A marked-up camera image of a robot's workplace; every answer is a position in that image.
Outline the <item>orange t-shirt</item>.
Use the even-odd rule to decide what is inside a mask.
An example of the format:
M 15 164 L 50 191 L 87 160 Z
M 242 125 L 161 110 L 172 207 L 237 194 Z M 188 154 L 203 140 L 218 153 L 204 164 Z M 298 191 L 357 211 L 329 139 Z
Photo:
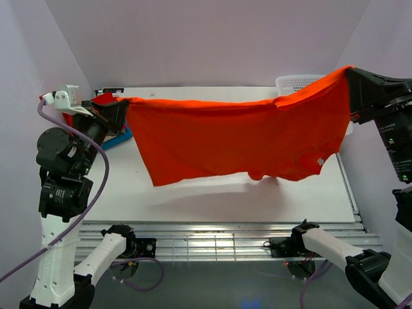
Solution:
M 131 97 L 126 120 L 155 186 L 235 173 L 299 181 L 320 174 L 344 140 L 346 71 L 252 102 Z

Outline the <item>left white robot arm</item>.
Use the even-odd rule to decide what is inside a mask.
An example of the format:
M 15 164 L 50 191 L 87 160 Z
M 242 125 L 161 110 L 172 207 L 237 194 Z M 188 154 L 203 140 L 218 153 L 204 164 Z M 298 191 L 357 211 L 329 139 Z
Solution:
M 136 251 L 133 229 L 114 225 L 79 265 L 75 264 L 80 225 L 96 199 L 89 199 L 93 182 L 87 178 L 98 154 L 106 158 L 105 137 L 121 132 L 129 102 L 85 101 L 73 125 L 47 129 L 37 141 L 40 167 L 42 242 L 33 290 L 20 308 L 89 308 L 95 286 L 116 258 Z

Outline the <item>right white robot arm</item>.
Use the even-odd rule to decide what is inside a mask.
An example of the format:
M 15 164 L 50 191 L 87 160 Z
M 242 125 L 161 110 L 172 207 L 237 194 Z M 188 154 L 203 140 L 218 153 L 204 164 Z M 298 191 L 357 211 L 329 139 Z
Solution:
M 399 181 L 411 185 L 411 79 L 360 68 L 345 71 L 351 121 L 374 121 Z M 292 251 L 313 252 L 341 269 L 351 287 L 377 308 L 411 308 L 411 187 L 395 189 L 397 238 L 390 253 L 341 241 L 314 222 L 290 236 Z

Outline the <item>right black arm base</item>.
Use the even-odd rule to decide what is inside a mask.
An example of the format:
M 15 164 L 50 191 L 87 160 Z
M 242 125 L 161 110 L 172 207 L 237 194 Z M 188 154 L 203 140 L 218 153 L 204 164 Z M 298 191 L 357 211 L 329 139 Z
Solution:
M 274 237 L 266 240 L 263 247 L 269 249 L 272 258 L 306 258 L 308 251 L 299 251 L 290 237 Z

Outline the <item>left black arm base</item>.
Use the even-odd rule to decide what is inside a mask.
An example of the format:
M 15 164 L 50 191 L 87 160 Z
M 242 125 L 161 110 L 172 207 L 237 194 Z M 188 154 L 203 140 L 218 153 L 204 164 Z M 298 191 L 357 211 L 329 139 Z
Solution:
M 127 238 L 122 258 L 155 258 L 156 238 Z

